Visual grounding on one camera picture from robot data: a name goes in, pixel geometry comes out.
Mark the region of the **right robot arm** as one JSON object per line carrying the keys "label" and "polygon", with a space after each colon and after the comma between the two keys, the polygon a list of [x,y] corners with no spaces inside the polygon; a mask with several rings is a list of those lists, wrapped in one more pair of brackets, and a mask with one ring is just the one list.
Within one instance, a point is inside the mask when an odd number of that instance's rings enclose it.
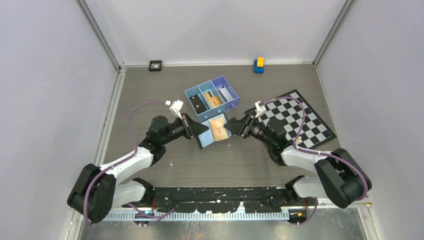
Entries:
{"label": "right robot arm", "polygon": [[360,201],[372,189],[372,182],[357,162],[343,148],[317,151],[298,146],[289,140],[282,120],[272,119],[267,124],[251,115],[232,118],[224,127],[242,137],[261,141],[271,160],[279,166],[302,168],[316,177],[299,176],[287,183],[285,198],[291,205],[299,205],[305,198],[325,198],[345,209]]}

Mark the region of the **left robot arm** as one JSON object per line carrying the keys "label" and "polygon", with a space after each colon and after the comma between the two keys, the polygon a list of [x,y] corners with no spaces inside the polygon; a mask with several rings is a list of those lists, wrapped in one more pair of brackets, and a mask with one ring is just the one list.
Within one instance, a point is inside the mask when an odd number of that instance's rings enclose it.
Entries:
{"label": "left robot arm", "polygon": [[165,116],[154,117],[146,137],[135,150],[101,166],[90,163],[81,170],[67,205],[94,224],[123,205],[138,203],[148,207],[155,197],[153,185],[139,177],[124,181],[156,164],[166,153],[166,144],[180,137],[194,139],[208,130],[208,126],[194,121],[186,113],[172,123]]}

